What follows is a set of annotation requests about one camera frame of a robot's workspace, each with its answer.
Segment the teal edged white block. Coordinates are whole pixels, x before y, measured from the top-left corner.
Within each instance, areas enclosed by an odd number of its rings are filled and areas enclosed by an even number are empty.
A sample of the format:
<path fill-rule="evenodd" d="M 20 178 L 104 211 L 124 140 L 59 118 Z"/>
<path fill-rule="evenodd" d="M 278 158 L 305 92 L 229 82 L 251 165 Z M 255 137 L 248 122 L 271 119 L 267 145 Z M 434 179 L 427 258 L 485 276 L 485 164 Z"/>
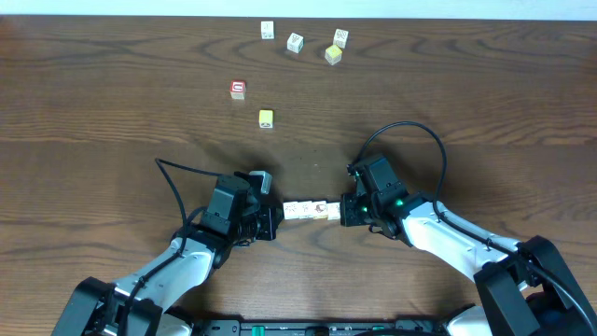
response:
<path fill-rule="evenodd" d="M 340 203 L 328 203 L 326 205 L 327 219 L 339 220 L 341 219 Z"/>

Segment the green edged white block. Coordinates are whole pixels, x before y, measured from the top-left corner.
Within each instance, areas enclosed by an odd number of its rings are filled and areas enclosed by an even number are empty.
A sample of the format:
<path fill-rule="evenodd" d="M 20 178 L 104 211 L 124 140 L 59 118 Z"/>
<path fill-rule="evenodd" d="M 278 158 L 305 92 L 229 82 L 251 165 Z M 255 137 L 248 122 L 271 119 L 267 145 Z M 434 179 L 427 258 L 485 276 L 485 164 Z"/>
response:
<path fill-rule="evenodd" d="M 285 220 L 298 219 L 300 216 L 299 202 L 283 203 Z"/>

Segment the white block brown picture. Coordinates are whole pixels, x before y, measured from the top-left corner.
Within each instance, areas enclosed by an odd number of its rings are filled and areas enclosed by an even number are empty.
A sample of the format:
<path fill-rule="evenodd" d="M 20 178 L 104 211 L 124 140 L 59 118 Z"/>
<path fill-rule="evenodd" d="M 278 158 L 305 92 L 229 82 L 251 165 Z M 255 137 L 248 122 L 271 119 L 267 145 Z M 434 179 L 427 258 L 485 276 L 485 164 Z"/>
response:
<path fill-rule="evenodd" d="M 321 218 L 328 217 L 326 201 L 312 202 L 312 217 L 314 219 L 321 219 Z"/>

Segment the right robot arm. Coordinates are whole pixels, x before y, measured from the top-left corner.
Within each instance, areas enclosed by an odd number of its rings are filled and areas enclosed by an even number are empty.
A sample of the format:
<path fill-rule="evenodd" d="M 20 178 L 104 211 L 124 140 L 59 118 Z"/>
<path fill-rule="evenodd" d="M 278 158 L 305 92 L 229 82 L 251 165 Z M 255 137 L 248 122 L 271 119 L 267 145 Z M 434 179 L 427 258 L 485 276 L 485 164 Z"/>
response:
<path fill-rule="evenodd" d="M 593 335 L 596 314 L 548 239 L 526 242 L 486 231 L 441 202 L 408 192 L 384 156 L 347 167 L 355 190 L 340 203 L 344 227 L 428 252 L 471 280 L 481 304 L 444 322 L 448 335 Z"/>

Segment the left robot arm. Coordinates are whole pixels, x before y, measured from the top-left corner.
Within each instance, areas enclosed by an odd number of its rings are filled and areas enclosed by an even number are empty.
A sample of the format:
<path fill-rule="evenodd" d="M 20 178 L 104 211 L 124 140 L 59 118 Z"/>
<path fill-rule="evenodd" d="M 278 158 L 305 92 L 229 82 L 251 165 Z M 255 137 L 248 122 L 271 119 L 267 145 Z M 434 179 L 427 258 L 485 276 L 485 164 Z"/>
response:
<path fill-rule="evenodd" d="M 169 247 L 135 273 L 111 283 L 89 277 L 74 290 L 56 335 L 189 335 L 192 324 L 168 311 L 203 284 L 236 246 L 271 241 L 284 218 L 265 171 L 216 180 L 206 207 L 184 217 Z"/>

